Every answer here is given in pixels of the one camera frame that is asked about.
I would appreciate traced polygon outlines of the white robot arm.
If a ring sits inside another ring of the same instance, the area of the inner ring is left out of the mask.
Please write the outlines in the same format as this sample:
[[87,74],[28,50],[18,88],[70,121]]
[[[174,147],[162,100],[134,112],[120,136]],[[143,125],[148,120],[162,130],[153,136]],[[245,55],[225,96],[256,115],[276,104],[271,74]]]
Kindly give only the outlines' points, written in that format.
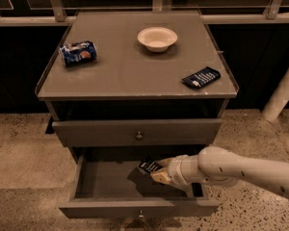
[[192,183],[232,185],[243,180],[289,199],[289,163],[286,162],[244,157],[207,146],[197,155],[180,155],[159,164],[162,168],[150,173],[152,179],[180,190]]

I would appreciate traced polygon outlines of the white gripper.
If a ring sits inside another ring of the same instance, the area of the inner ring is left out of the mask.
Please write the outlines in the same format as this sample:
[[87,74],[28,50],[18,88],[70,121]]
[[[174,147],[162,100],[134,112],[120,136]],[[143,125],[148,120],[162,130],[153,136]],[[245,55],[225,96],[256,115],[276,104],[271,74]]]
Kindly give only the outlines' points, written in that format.
[[185,187],[191,184],[191,163],[188,155],[166,158],[157,162],[161,167],[150,173],[155,182],[168,185],[170,182],[176,187]]

